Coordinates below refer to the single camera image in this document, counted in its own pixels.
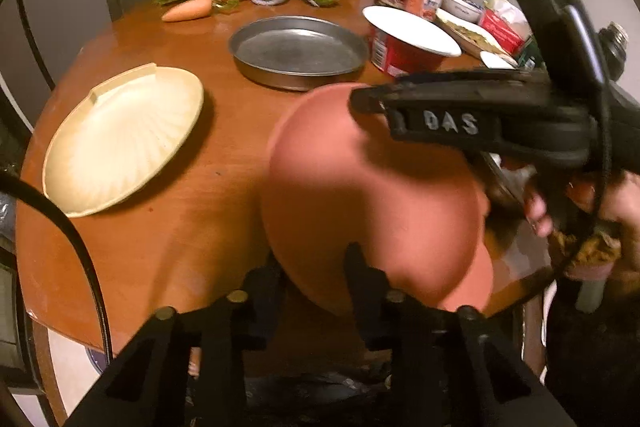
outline barcode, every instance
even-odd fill
[[[371,47],[371,62],[373,62],[373,65],[379,70],[385,70],[386,46],[378,35],[373,39],[373,46]]]

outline bottle label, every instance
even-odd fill
[[[436,20],[436,12],[441,4],[442,0],[406,0],[405,9],[409,13],[433,22]]]

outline yellow plate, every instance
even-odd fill
[[[126,199],[175,155],[203,101],[197,76],[155,64],[94,87],[49,144],[42,168],[45,195],[68,217]]]

